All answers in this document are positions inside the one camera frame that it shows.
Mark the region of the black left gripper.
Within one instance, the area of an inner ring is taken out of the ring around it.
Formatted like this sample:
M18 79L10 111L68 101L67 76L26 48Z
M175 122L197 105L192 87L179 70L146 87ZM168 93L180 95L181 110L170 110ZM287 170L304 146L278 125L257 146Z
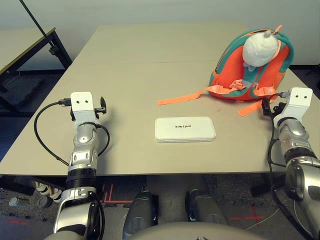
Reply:
M99 115L98 114L106 114L107 113L107 109L106 109L106 101L105 99L101 96L100 97L100 106L98 108L94 109L95 112L95 117L98 118Z

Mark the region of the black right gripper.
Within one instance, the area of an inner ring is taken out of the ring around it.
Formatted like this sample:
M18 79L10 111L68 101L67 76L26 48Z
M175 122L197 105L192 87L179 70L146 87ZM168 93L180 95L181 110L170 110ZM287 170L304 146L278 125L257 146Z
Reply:
M273 113L272 113L270 109L270 99L265 97L262 99L262 102L261 102L262 114L265 117L271 117L271 116L275 117L283 112L286 105L287 105L286 103L280 102L278 105L275 105L273 107Z

